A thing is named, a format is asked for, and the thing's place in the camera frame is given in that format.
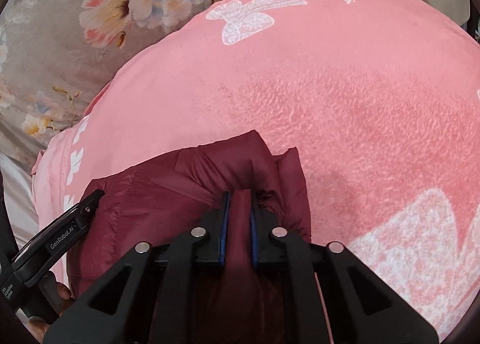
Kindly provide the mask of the person's left hand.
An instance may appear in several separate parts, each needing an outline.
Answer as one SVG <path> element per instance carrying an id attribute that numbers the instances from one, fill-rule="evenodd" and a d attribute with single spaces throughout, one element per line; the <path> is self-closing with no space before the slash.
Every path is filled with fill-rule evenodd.
<path id="1" fill-rule="evenodd" d="M 59 316 L 61 316 L 70 306 L 72 306 L 72 304 L 74 304 L 75 298 L 72 296 L 71 290 L 64 283 L 57 282 L 56 287 L 58 296 L 62 300 L 59 313 Z M 51 324 L 48 324 L 40 317 L 33 316 L 28 318 L 27 329 L 39 343 L 43 343 L 44 337 L 50 326 Z"/>

